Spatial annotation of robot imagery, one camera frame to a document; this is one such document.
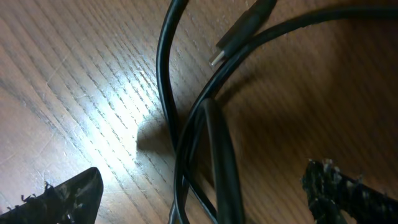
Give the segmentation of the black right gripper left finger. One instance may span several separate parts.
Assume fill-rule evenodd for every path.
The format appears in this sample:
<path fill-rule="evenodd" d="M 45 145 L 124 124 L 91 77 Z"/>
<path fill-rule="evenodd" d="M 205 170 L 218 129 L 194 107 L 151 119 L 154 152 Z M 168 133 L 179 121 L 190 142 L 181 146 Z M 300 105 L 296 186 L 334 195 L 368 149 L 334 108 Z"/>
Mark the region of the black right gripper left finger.
<path fill-rule="evenodd" d="M 23 204 L 1 215 L 1 223 L 94 224 L 103 194 L 103 180 L 96 167 L 54 187 L 45 183 L 41 195 L 22 197 Z"/>

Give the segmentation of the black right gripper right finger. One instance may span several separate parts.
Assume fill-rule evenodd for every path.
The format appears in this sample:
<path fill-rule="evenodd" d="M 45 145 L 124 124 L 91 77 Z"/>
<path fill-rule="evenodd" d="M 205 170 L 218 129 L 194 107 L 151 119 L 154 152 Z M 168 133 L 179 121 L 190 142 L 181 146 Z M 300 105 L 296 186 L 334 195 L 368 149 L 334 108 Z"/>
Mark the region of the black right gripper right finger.
<path fill-rule="evenodd" d="M 337 167 L 310 160 L 301 179 L 315 223 L 397 223 L 397 200 L 342 174 Z"/>

